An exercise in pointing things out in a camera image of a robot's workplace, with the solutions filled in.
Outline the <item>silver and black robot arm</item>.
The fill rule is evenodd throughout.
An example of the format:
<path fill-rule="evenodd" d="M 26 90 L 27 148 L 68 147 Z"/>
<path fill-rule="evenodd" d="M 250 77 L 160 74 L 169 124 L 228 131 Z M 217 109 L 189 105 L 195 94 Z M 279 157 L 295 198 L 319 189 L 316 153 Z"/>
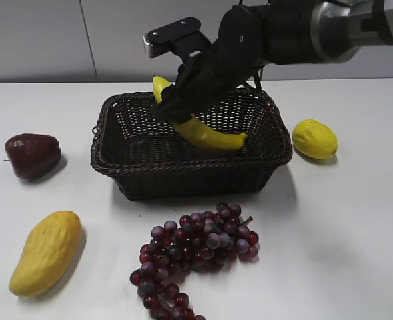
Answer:
<path fill-rule="evenodd" d="M 393 1 L 269 1 L 234 5 L 216 40 L 187 17 L 143 37 L 149 57 L 181 58 L 174 85 L 153 109 L 159 121 L 184 123 L 204 113 L 268 64 L 344 63 L 362 47 L 393 46 Z"/>

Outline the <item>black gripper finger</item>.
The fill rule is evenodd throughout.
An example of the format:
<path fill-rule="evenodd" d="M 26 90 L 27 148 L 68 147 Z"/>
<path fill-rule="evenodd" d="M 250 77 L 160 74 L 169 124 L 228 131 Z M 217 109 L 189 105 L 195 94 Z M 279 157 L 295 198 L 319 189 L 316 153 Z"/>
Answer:
<path fill-rule="evenodd" d="M 198 113 L 199 90 L 195 86 L 174 84 L 163 90 L 162 101 L 152 110 L 157 121 L 184 123 Z"/>

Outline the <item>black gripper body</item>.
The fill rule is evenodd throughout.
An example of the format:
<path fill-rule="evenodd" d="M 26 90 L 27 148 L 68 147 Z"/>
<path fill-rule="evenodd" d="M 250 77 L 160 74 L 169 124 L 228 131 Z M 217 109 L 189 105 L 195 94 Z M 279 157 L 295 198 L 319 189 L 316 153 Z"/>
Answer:
<path fill-rule="evenodd" d="M 235 5 L 224 15 L 216 41 L 177 76 L 178 109 L 208 109 L 260 69 L 265 8 Z"/>

